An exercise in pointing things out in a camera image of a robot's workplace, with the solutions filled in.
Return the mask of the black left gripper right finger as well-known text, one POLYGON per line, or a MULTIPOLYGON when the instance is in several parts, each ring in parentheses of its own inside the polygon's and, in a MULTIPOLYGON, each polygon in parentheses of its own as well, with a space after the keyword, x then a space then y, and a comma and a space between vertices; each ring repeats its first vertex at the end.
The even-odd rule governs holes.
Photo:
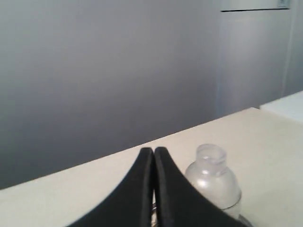
POLYGON ((160 227, 244 227, 201 195, 180 172, 165 147, 157 147, 155 200, 160 227))

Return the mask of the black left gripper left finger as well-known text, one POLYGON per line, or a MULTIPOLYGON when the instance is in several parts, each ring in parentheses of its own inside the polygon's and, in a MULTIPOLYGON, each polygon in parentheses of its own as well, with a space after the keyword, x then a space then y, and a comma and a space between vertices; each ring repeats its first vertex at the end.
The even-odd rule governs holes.
POLYGON ((120 184, 71 227, 150 227, 153 200, 153 150, 142 148, 120 184))

